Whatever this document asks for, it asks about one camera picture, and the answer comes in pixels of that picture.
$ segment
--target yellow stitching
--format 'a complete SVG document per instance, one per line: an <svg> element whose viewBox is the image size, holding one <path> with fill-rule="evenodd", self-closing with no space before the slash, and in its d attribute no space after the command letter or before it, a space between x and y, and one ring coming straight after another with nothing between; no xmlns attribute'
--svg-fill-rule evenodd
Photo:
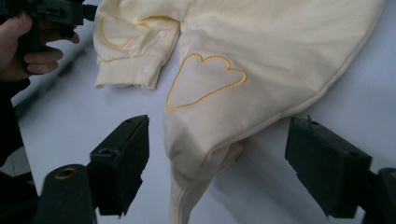
<svg viewBox="0 0 396 224"><path fill-rule="evenodd" d="M104 31L104 27L103 27L103 26L104 26L104 25L103 25L104 20L105 20L105 18L107 18L107 17L113 17L113 18L115 18L116 20L118 20L119 18L114 17L114 16L111 16L111 15L104 15L104 16L102 17L101 21L100 21L100 31L101 31L102 39L105 40L105 42L106 42L109 46L120 49L120 48L123 48L125 45L129 44L131 41L134 40L134 39L131 37L131 38L127 39L125 42L123 42L123 43L121 43L121 44L118 44L118 45L117 45L117 44L111 43L111 42L106 38L105 31ZM144 24L144 23L143 23L143 24L133 24L133 23L131 23L131 22L129 22L129 21L126 21L126 22L129 23L129 24L130 24L132 27L134 27L134 28L137 28L137 27L139 27L139 26L143 26L146 30L149 29L149 26L148 26L147 24Z"/></svg>
<svg viewBox="0 0 396 224"><path fill-rule="evenodd" d="M225 69L224 71L226 71L226 72L239 72L239 73L242 74L242 79L239 80L238 82L232 83L232 84L227 85L227 86L224 86L224 87L222 87L222 88L220 88L220 89L218 89L218 90L212 91L212 92L210 92L210 93L204 95L203 97L199 98L198 100L196 100L196 101L194 101L194 102L192 102L192 103L185 104L185 105L180 105L180 106L176 106L176 107L172 107L172 106L171 106L171 102L170 102L170 101L171 101L170 97L171 97L171 95L172 95L172 93L173 93L173 91L174 91L174 88L175 88L175 86L176 86L176 84L177 84L178 77L180 76L181 71L182 71L183 68L184 68L184 65L185 65L186 62L187 62L190 58L192 58L192 57L198 58L198 60L199 60L200 63L204 63L204 62L206 62L206 61L213 60L213 59L220 59L220 60L224 61L224 62L226 63L226 65L227 65L227 67L226 67L226 69ZM166 100L166 109L167 109L168 111L170 111L170 112L175 112L175 111L177 111L177 110L179 110L179 109L183 109L183 108L186 108L186 107L190 107L190 106L192 106L192 105L197 105L197 104L201 103L203 100L207 99L207 98L210 97L210 96L213 96L213 95L215 95L215 94L218 94L218 93L220 93L220 92L222 92L222 91L226 91L226 90L232 89L232 88L234 88L234 87L237 87L237 86L239 86L239 85L245 83L245 82L247 81L247 79L248 79L247 73L246 73L244 70L241 70L241 69L231 68L231 63L230 63L230 61L229 61L226 57L224 57L224 56L213 55L213 56L209 56L209 57L207 57L207 58L204 59L200 54L198 54L198 53L193 53L193 54L189 55L189 56L184 60L183 64L180 66L180 69L178 70L177 77L176 77L176 79L175 79L175 81L174 81L174 83L173 83L173 85L172 85L171 90L169 91L169 94L168 94L168 97L167 97L167 100Z"/></svg>

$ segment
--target cream sweatshirt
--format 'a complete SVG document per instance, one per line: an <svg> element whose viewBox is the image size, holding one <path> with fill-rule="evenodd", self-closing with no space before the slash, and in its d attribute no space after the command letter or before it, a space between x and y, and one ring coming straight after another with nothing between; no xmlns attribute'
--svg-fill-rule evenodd
<svg viewBox="0 0 396 224"><path fill-rule="evenodd" d="M155 89L179 41L163 121L172 224L188 223L212 178L241 152L238 141L312 105L344 74L384 2L102 1L96 86Z"/></svg>

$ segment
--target fingernail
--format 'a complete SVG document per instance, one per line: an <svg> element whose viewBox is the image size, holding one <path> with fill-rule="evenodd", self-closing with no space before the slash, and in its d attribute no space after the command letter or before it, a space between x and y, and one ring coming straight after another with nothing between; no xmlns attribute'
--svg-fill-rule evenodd
<svg viewBox="0 0 396 224"><path fill-rule="evenodd" d="M21 12L15 17L15 20L19 24L25 24L26 23L26 14L24 12Z"/></svg>

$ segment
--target black sleeve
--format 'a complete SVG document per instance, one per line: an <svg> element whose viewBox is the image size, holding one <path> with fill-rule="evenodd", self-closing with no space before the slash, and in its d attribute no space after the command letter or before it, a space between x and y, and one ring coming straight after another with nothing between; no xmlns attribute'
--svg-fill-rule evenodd
<svg viewBox="0 0 396 224"><path fill-rule="evenodd" d="M12 152L23 146L11 98L29 84L29 79L17 83L0 82L0 167Z"/></svg>

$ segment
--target human hand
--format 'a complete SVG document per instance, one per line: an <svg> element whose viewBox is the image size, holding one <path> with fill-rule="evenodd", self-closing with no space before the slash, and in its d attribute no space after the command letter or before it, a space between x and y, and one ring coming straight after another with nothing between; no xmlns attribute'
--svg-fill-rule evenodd
<svg viewBox="0 0 396 224"><path fill-rule="evenodd" d="M53 22L41 21L39 24L44 51L19 55L18 38L29 32L31 26L32 19L25 12L0 25L0 81L17 82L28 78L30 75L26 73L23 62L28 64L27 70L34 74L45 74L58 67L57 61L62 59L63 53L45 46L48 42L64 39L58 24ZM74 34L68 40L77 44L79 37Z"/></svg>

